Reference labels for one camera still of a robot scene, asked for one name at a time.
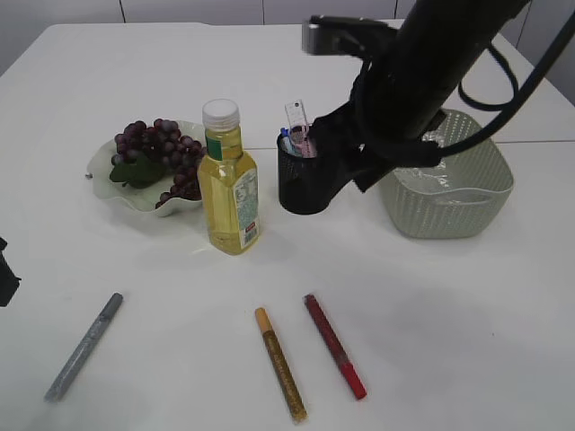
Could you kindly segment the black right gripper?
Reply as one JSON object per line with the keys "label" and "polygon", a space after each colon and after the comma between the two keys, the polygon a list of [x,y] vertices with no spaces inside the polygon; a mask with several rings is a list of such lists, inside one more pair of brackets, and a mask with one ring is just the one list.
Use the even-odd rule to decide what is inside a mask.
{"label": "black right gripper", "polygon": [[445,120],[443,104],[467,72],[463,40],[385,40],[363,48],[350,101],[309,130],[318,158],[311,192],[320,211],[351,181],[365,193],[396,168],[437,166],[438,144],[418,142]]}

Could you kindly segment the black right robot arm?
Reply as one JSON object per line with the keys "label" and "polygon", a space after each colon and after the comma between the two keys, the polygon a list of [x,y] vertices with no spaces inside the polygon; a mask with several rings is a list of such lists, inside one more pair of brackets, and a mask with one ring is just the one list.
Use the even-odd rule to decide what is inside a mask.
{"label": "black right robot arm", "polygon": [[443,154],[426,133],[443,122],[443,103],[522,8],[520,1],[419,1],[396,29],[367,19],[308,19],[306,53],[356,57],[361,69],[349,99],[310,127],[317,156],[280,182],[284,208],[316,214],[349,182],[367,190],[394,169],[438,165]]}

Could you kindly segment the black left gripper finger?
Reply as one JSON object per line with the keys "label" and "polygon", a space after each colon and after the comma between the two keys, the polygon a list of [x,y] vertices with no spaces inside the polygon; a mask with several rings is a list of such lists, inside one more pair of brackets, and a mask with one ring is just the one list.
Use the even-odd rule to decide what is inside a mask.
{"label": "black left gripper finger", "polygon": [[0,306],[6,307],[20,287],[21,279],[17,277],[4,257],[7,242],[0,238]]}

